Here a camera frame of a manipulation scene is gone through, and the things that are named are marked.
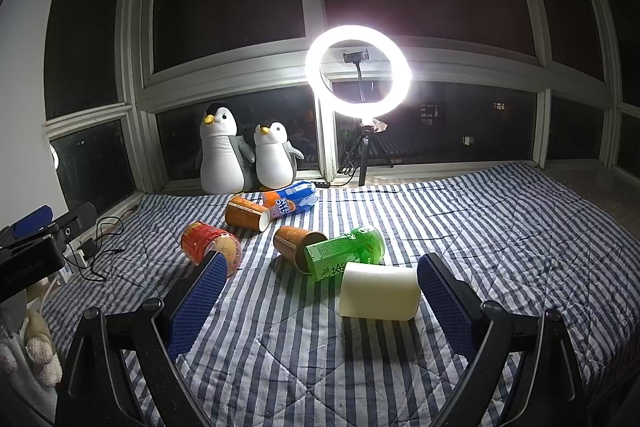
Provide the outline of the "black tripod stand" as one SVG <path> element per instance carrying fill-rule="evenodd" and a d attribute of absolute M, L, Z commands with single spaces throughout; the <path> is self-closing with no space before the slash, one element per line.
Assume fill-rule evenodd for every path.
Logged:
<path fill-rule="evenodd" d="M 392 158 L 390 158 L 390 154 L 380 139 L 378 139 L 379 134 L 380 132 L 374 124 L 361 126 L 359 133 L 341 156 L 337 172 L 344 173 L 346 176 L 353 176 L 358 173 L 358 185 L 363 186 L 366 184 L 369 160 L 374 150 L 377 150 L 382 155 L 387 167 L 393 168 Z"/>

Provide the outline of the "brown ornate paper cup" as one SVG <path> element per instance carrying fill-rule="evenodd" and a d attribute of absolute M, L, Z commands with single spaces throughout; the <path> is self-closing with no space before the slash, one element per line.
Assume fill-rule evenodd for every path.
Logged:
<path fill-rule="evenodd" d="M 273 236 L 273 246 L 277 252 L 303 274 L 310 273 L 305 248 L 321 243 L 328 238 L 321 232 L 309 231 L 283 225 Z"/>

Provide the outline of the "striped blue white quilt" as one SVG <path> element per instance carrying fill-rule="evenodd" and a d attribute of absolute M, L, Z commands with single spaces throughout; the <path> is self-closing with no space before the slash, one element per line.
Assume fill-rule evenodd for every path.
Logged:
<path fill-rule="evenodd" d="M 96 262 L 76 274 L 44 317 L 58 350 L 82 311 L 137 309 L 189 268 L 180 248 L 194 221 L 224 224 L 224 196 L 149 195 Z M 482 299 L 507 310 L 563 314 L 589 401 L 639 358 L 639 243 L 610 215 L 522 164 L 428 183 L 332 188 L 296 228 L 334 237 L 370 225 L 384 262 L 427 253 Z M 242 231 L 240 269 L 179 369 L 217 426 L 425 426 L 450 396 L 465 359 L 429 306 L 409 322 L 344 319 L 341 282 L 315 282 L 282 259 L 273 231 Z"/>

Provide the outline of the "white window frame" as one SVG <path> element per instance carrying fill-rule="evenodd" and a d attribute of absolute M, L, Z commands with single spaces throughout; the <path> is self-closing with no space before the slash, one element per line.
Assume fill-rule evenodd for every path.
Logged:
<path fill-rule="evenodd" d="M 173 110 L 255 101 L 251 120 L 286 118 L 291 139 L 310 145 L 306 170 L 333 178 L 338 104 L 314 96 L 305 57 L 341 25 L 397 43 L 413 73 L 408 104 L 425 104 L 430 88 L 472 92 L 452 115 L 451 140 L 402 155 L 402 168 L 578 159 L 638 178 L 639 0 L 52 0 L 48 132 L 114 122 L 130 187 L 153 192 L 192 173 L 198 138 L 169 140 Z M 478 89 L 523 92 L 524 120 L 483 130 L 508 104 L 480 102 Z"/>

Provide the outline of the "beige plush toy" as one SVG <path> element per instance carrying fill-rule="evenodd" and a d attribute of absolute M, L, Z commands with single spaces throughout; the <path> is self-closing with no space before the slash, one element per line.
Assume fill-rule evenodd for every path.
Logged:
<path fill-rule="evenodd" d="M 62 381 L 63 369 L 49 326 L 42 315 L 28 309 L 24 332 L 25 351 L 32 363 L 36 380 L 42 387 L 53 388 Z"/>

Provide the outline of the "white plastic cup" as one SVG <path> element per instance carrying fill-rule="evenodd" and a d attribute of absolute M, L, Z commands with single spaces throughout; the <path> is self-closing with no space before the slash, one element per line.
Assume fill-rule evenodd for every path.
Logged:
<path fill-rule="evenodd" d="M 407 322 L 416 316 L 420 300 L 416 268 L 348 262 L 338 313 L 355 319 Z"/>

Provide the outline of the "red yellow paper cup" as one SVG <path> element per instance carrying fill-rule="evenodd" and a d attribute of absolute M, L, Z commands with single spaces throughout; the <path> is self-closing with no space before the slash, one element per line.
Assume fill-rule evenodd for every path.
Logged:
<path fill-rule="evenodd" d="M 209 251 L 222 254 L 227 262 L 227 277 L 238 271 L 242 260 L 242 248 L 235 235 L 202 221 L 192 222 L 183 229 L 180 248 L 194 265 L 199 265 Z"/>

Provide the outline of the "phone holder clamp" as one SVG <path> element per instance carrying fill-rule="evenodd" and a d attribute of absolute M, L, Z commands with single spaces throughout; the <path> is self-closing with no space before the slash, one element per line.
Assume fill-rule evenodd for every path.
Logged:
<path fill-rule="evenodd" d="M 352 64 L 356 67 L 359 98 L 361 103 L 364 103 L 366 101 L 366 94 L 364 93 L 364 84 L 362 79 L 361 63 L 367 60 L 369 60 L 369 52 L 367 49 L 347 52 L 343 54 L 344 63 Z"/>

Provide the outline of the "green patterned cup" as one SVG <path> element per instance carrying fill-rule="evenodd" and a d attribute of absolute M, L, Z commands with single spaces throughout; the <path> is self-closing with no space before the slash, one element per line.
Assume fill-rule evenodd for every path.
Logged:
<path fill-rule="evenodd" d="M 378 265 L 384 254 L 381 233 L 370 227 L 356 228 L 305 247 L 309 273 L 316 282 L 343 274 L 348 262 Z"/>

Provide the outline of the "large penguin plush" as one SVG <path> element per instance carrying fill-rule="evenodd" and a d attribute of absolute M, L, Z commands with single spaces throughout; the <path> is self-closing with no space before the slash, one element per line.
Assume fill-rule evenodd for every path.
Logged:
<path fill-rule="evenodd" d="M 248 192 L 254 186 L 255 153 L 227 106 L 212 104 L 200 124 L 201 187 L 207 194 Z"/>

